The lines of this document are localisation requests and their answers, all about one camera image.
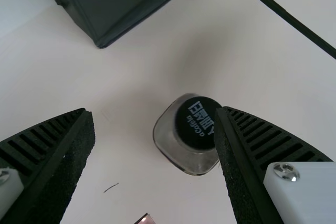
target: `white table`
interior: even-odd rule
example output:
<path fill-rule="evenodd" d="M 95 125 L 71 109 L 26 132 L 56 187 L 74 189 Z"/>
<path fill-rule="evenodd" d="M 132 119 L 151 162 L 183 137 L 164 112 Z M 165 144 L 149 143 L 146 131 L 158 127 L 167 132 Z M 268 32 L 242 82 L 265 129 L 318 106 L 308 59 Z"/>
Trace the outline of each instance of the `white table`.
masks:
<path fill-rule="evenodd" d="M 336 159 L 336 61 L 259 0 L 172 0 L 107 49 L 61 7 L 0 39 L 0 139 L 70 110 L 96 145 L 62 224 L 235 223 L 222 171 L 193 177 L 152 129 L 196 92 L 268 120 Z M 108 187 L 119 183 L 106 193 Z"/>

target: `metal screw head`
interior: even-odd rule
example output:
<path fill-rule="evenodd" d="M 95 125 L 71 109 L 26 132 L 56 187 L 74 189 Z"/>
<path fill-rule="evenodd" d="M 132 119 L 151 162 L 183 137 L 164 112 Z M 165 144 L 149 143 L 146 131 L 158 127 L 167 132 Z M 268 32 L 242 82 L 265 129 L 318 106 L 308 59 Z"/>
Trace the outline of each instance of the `metal screw head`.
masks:
<path fill-rule="evenodd" d="M 0 169 L 0 186 L 9 179 L 9 171 Z"/>
<path fill-rule="evenodd" d="M 276 175 L 287 181 L 296 182 L 300 178 L 299 171 L 291 164 L 285 162 L 274 164 L 273 170 Z"/>

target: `jar cap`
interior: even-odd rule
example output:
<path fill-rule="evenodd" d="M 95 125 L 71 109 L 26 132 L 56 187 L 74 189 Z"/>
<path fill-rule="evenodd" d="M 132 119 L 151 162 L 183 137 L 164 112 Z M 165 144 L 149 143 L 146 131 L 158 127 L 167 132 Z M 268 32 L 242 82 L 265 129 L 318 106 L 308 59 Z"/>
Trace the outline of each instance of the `jar cap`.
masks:
<path fill-rule="evenodd" d="M 186 100 L 175 115 L 175 129 L 181 141 L 200 151 L 214 149 L 215 113 L 221 107 L 208 97 Z"/>

